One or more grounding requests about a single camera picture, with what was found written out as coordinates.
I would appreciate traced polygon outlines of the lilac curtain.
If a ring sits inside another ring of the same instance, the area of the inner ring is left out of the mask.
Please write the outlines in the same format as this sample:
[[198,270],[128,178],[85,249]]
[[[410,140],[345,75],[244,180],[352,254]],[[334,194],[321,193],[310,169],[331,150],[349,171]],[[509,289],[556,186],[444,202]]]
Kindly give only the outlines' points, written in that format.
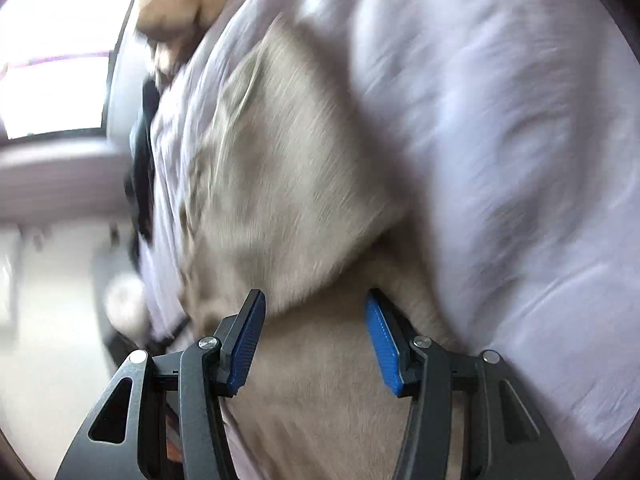
[[44,226],[127,212],[130,156],[107,140],[53,140],[1,149],[1,221]]

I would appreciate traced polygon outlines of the cream striped clothes pile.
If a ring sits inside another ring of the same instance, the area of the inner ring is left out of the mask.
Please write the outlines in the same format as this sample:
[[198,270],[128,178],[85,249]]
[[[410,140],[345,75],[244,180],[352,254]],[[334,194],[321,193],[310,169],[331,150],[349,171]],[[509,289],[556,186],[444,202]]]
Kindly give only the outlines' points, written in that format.
[[189,62],[227,0],[141,0],[136,31],[151,47],[157,76],[171,81]]

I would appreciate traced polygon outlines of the taupe knit sweater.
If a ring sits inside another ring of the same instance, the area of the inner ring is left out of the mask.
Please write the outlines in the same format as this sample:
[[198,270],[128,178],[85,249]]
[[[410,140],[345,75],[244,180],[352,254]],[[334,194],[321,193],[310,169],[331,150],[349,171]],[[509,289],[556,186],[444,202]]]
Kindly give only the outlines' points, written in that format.
[[309,37],[282,20],[222,88],[192,159],[183,304],[199,330],[266,297],[247,383],[229,404],[269,479],[387,479],[409,404],[381,377],[364,320],[379,288],[454,348],[412,215]]

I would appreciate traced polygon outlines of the black jacket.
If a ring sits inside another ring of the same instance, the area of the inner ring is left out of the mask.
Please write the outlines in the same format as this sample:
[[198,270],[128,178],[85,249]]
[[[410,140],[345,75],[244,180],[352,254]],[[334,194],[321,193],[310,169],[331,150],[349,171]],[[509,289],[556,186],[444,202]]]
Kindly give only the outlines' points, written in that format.
[[129,245],[129,258],[140,271],[140,240],[153,240],[153,198],[155,166],[151,142],[151,125],[160,104],[155,80],[146,78],[142,84],[141,105],[129,135],[131,165],[125,174],[124,189],[134,235]]

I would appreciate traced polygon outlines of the round white cushion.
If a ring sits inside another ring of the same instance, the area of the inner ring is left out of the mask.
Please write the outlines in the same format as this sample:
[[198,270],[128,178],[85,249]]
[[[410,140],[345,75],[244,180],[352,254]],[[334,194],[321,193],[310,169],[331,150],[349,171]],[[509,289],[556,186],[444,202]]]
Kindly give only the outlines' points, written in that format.
[[116,275],[104,292],[104,309],[114,330],[136,344],[149,335],[150,318],[142,279],[137,274]]

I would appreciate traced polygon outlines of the window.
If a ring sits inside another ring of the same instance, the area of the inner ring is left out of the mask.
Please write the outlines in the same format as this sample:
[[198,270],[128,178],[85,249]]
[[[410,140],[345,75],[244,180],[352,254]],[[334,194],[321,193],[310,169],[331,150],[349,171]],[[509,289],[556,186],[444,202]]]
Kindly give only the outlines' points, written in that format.
[[136,0],[6,0],[1,133],[6,142],[102,136],[117,55]]

